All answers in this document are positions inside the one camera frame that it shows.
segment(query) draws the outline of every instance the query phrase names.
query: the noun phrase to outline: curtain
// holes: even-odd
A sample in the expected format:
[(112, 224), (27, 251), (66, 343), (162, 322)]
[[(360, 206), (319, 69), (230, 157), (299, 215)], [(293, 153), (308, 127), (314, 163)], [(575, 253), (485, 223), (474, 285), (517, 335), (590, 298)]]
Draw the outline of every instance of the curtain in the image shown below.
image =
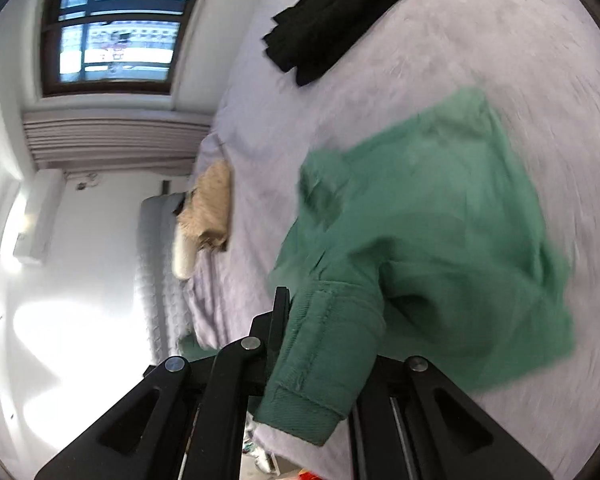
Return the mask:
[(54, 110), (24, 114), (40, 170), (150, 170), (189, 174), (211, 116), (157, 110)]

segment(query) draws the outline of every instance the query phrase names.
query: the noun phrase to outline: green garment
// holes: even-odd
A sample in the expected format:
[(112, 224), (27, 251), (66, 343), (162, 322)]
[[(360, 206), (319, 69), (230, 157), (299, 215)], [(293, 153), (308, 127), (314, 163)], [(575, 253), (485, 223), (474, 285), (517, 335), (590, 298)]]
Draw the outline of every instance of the green garment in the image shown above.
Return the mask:
[(310, 153), (271, 285), (292, 308), (256, 420), (321, 446), (377, 354), (465, 390), (573, 348), (569, 267), (482, 92), (463, 89), (345, 153)]

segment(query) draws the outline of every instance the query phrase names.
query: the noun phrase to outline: black garment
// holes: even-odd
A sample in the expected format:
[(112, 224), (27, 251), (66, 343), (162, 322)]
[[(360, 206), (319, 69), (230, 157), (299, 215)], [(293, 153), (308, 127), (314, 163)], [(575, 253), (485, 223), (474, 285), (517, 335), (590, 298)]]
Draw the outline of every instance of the black garment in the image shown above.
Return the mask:
[(299, 0), (273, 20), (263, 40), (282, 70), (296, 71), (304, 86), (320, 78), (398, 0)]

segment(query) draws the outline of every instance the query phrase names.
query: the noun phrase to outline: brown window frame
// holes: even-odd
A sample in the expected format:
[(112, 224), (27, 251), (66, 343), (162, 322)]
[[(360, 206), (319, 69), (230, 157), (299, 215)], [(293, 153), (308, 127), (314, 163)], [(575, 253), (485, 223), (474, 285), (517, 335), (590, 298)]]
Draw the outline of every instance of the brown window frame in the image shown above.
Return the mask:
[[(144, 93), (169, 94), (173, 83), (173, 74), (180, 57), (182, 42), (187, 30), (187, 24), (196, 4), (196, 0), (187, 0), (182, 14), (159, 14), (156, 12), (116, 12), (96, 14), (59, 21), (62, 0), (45, 0), (42, 14), (42, 34), (40, 41), (40, 75), (42, 78), (43, 97), (88, 94), (88, 93)], [(180, 23), (178, 35), (173, 47), (173, 56), (165, 81), (150, 80), (116, 80), (103, 79), (98, 81), (60, 81), (60, 49), (62, 29), (71, 25), (83, 25), (99, 22), (124, 21), (160, 21)]]

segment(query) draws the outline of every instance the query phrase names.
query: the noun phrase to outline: bed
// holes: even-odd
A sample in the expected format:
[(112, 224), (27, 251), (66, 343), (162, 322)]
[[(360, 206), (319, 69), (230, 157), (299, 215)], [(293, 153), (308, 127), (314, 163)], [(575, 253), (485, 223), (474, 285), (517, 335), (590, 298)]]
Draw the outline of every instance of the bed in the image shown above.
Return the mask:
[[(266, 277), (295, 218), (315, 147), (348, 148), (462, 86), (485, 91), (569, 257), (577, 349), (475, 400), (557, 480), (600, 443), (600, 30), (579, 0), (401, 0), (323, 78), (297, 88), (263, 54), (263, 0), (191, 181), (222, 153), (234, 167), (228, 250), (201, 253), (186, 285), (197, 338), (218, 348), (271, 309)], [(350, 478), (346, 424), (323, 448), (259, 427), (267, 449), (329, 480)]]

